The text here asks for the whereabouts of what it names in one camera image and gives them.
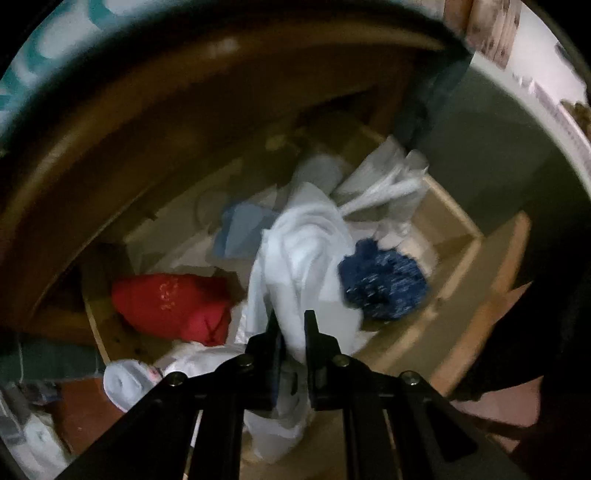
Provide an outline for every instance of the dark blue cloth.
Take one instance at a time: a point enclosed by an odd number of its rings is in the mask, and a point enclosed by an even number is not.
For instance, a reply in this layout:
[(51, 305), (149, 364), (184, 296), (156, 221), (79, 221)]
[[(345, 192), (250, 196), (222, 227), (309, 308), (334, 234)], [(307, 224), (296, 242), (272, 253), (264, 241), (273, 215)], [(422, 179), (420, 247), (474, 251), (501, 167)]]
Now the dark blue cloth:
[(345, 299), (365, 316), (397, 320), (427, 293), (427, 281), (415, 259), (395, 249), (380, 250), (372, 238), (359, 240), (355, 253), (339, 264)]

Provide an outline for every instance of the folded red clothing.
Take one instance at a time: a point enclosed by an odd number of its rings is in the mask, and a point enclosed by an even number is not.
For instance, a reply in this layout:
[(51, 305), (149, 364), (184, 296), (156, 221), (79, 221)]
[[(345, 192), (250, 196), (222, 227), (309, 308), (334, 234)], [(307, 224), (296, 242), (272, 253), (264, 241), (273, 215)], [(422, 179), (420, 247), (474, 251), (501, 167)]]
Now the folded red clothing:
[(158, 273), (114, 282), (115, 309), (136, 330), (171, 340), (223, 345), (232, 302), (226, 279)]

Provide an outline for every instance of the screw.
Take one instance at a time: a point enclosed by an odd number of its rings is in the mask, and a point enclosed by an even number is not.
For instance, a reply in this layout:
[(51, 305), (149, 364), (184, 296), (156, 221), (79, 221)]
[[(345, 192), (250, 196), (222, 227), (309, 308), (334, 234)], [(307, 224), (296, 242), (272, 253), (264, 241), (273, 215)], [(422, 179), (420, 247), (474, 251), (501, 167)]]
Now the screw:
[(418, 373), (413, 372), (412, 370), (407, 370), (403, 372), (400, 375), (400, 378), (402, 378), (404, 383), (410, 386), (415, 386), (421, 381), (421, 376)]
[(187, 375), (183, 372), (171, 372), (164, 379), (171, 387), (178, 387), (187, 379)]
[(348, 356), (339, 354), (339, 355), (335, 355), (333, 357), (333, 363), (337, 367), (348, 367), (349, 364), (351, 363), (351, 360), (349, 359)]
[(252, 367), (254, 361), (255, 360), (252, 357), (252, 355), (248, 355), (248, 353), (243, 353), (242, 355), (238, 355), (238, 357), (236, 357), (236, 362), (238, 363), (238, 366), (242, 369)]

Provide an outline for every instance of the white wall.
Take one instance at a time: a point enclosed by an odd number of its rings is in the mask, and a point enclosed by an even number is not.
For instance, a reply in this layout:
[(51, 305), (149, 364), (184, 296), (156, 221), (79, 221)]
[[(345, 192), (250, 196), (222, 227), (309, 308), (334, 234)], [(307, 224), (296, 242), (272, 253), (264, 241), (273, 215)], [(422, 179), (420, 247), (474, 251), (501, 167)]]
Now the white wall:
[(533, 78), (557, 102), (567, 99), (586, 103), (585, 85), (556, 52), (557, 42), (542, 20), (523, 5), (506, 69)]

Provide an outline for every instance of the red garment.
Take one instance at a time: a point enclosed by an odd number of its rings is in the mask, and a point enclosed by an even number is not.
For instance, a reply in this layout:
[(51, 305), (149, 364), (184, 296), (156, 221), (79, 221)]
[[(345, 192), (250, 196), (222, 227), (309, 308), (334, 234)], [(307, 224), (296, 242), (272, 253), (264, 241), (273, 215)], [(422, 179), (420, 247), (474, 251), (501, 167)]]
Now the red garment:
[(139, 275), (116, 281), (115, 309), (136, 330), (171, 340), (223, 345), (230, 308), (226, 279), (197, 275)]

